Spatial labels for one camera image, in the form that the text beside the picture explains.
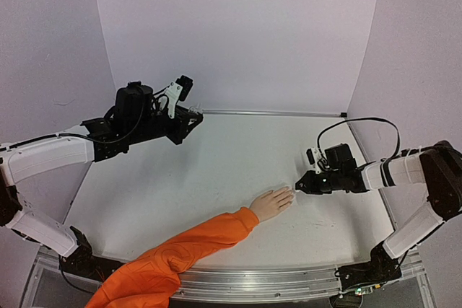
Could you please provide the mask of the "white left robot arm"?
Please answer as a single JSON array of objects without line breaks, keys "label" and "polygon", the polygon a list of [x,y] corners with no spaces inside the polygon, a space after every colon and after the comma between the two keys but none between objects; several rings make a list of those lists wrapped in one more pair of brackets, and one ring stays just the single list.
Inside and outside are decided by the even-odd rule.
[{"label": "white left robot arm", "polygon": [[21,194],[18,185],[51,177],[67,167],[125,154],[130,147],[157,138],[183,143],[204,116],[181,106],[193,80],[180,76],[154,91],[141,82],[120,88],[115,104],[101,118],[85,120],[69,130],[1,145],[1,226],[58,255],[62,273],[104,281],[122,263],[94,254],[84,233],[43,213]]}]

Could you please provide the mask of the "mannequin hand with long nails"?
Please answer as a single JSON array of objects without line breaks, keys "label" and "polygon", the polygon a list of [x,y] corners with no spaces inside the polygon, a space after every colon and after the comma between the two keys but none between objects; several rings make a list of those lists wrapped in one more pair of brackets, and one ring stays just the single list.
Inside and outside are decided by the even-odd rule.
[{"label": "mannequin hand with long nails", "polygon": [[287,210],[294,199],[293,190],[290,187],[283,187],[260,195],[250,204],[249,209],[260,222],[264,222]]}]

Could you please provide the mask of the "orange sleeved forearm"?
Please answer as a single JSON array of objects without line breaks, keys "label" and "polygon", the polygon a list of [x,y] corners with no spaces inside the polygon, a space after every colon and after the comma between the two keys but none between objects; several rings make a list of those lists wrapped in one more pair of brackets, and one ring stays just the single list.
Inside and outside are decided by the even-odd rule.
[{"label": "orange sleeved forearm", "polygon": [[88,307],[168,307],[180,288],[179,275],[202,258],[235,246],[259,224],[246,207],[215,216],[116,270],[88,301]]}]

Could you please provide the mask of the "clear nail polish bottle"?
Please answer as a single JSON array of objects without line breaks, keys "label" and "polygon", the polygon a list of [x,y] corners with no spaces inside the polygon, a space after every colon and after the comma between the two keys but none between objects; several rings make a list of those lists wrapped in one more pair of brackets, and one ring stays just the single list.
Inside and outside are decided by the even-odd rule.
[{"label": "clear nail polish bottle", "polygon": [[202,114],[203,113],[203,110],[202,110],[201,105],[199,103],[196,104],[196,105],[190,106],[188,110],[190,112],[196,113],[196,114]]}]

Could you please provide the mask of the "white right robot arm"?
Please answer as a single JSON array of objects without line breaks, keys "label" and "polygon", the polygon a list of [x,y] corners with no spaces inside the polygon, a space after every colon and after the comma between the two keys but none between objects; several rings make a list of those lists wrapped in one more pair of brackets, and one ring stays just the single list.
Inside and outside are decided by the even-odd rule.
[{"label": "white right robot arm", "polygon": [[359,294],[401,277],[409,251],[445,222],[461,215],[461,153],[448,141],[396,151],[387,159],[357,164],[347,144],[324,151],[308,149],[308,170],[295,189],[307,195],[381,193],[397,190],[417,193],[415,212],[370,251],[363,263],[343,265],[335,272],[344,292]]}]

